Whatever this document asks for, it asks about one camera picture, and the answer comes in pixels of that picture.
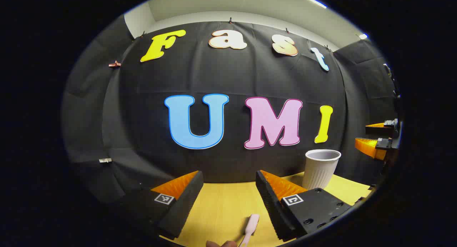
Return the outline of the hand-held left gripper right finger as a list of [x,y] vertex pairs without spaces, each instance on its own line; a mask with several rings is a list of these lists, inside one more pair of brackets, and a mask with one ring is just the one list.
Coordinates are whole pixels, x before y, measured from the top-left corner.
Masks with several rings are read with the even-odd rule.
[[287,242],[330,225],[351,208],[322,188],[307,190],[269,172],[256,172],[256,187],[277,237]]

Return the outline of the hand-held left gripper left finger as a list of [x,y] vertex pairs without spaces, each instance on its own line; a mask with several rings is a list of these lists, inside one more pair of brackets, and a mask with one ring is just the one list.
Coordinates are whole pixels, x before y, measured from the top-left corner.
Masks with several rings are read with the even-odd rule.
[[153,188],[142,188],[118,201],[118,215],[145,234],[178,238],[204,185],[194,171]]

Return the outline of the small pale pink broom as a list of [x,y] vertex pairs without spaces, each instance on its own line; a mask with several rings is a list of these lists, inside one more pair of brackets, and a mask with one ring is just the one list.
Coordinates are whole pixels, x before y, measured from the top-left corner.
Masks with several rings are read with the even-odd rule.
[[238,247],[247,247],[250,238],[252,237],[253,233],[256,231],[256,227],[258,224],[258,220],[260,215],[257,213],[253,213],[247,222],[244,230],[244,237],[242,242],[239,244]]

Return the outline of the white ribbed garbage bin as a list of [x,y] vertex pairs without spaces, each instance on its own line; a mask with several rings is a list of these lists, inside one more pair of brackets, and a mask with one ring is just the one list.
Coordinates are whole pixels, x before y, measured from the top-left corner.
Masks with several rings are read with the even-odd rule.
[[336,170],[341,153],[336,150],[315,149],[306,152],[305,157],[302,187],[307,190],[324,189]]

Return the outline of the yellow wooden desktop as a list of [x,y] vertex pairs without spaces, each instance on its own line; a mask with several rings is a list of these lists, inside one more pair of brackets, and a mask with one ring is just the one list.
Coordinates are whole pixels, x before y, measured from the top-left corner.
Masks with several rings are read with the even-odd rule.
[[185,247],[205,247],[207,241],[219,245],[243,240],[249,217],[260,216],[248,247],[277,247],[280,240],[256,187],[255,180],[237,183],[205,182],[179,237],[172,242]]

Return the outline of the black backdrop cloth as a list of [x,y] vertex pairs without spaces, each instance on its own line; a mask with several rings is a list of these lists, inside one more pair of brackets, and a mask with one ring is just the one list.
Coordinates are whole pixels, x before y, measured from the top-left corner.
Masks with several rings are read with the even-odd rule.
[[[101,202],[199,170],[207,183],[304,171],[305,153],[341,152],[335,174],[376,184],[383,162],[355,148],[365,126],[397,117],[375,45],[330,52],[281,30],[204,21],[133,38],[120,17],[87,46],[67,81],[62,134],[70,167]],[[109,67],[118,61],[121,67]],[[110,163],[100,163],[111,158]]]

